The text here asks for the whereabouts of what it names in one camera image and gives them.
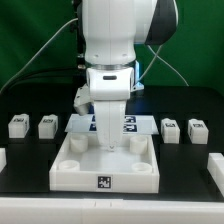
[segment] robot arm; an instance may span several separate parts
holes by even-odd
[[[87,84],[99,143],[119,145],[134,84],[134,43],[162,44],[177,26],[175,0],[83,0]]]

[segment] black tabletop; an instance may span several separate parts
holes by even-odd
[[[22,84],[0,97],[0,147],[6,148],[7,166],[0,173],[0,196],[47,198],[121,198],[126,200],[174,200],[223,202],[223,196],[207,171],[208,154],[223,152],[224,98],[201,87],[145,87],[127,103],[128,115],[153,115],[158,129],[163,118],[175,119],[180,144],[153,142],[160,171],[159,194],[50,192],[49,170],[65,138],[64,129],[73,111],[76,88],[70,84]],[[16,114],[30,116],[25,139],[9,139],[8,123]],[[55,114],[59,128],[55,139],[40,140],[38,124]],[[209,129],[207,145],[192,144],[189,119],[204,120]]]

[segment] white block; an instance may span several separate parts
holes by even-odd
[[[30,128],[29,115],[15,115],[10,121],[8,128],[9,138],[24,138]]]
[[[53,139],[58,130],[58,117],[56,115],[44,116],[38,125],[40,139]]]
[[[208,132],[204,121],[196,119],[188,121],[188,135],[193,144],[207,144]]]
[[[179,144],[180,128],[175,120],[163,119],[161,122],[161,134],[164,143]]]
[[[209,153],[207,169],[224,196],[224,157],[221,153]]]
[[[0,173],[4,169],[5,165],[6,165],[5,149],[0,148]]]

